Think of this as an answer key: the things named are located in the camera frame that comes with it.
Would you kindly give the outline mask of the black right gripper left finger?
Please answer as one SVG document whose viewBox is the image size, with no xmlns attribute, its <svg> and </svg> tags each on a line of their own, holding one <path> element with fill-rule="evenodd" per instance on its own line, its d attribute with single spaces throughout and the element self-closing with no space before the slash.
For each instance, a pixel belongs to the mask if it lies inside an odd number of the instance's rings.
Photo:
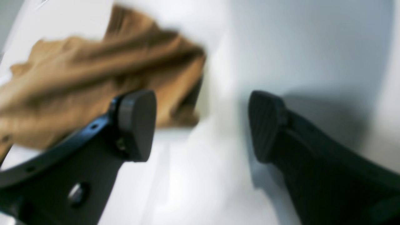
<svg viewBox="0 0 400 225">
<path fill-rule="evenodd" d="M 125 162 L 149 159 L 156 96 L 118 96 L 106 114 L 61 144 L 1 171 L 1 214 L 17 225 L 96 225 Z"/>
</svg>

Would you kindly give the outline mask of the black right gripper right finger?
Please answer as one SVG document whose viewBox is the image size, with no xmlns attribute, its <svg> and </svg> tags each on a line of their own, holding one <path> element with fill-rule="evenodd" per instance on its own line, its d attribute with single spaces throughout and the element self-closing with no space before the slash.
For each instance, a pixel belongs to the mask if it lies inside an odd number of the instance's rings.
<svg viewBox="0 0 400 225">
<path fill-rule="evenodd" d="M 332 140 L 284 101 L 253 91 L 248 104 L 252 145 L 271 163 L 303 225 L 398 225 L 400 178 Z"/>
</svg>

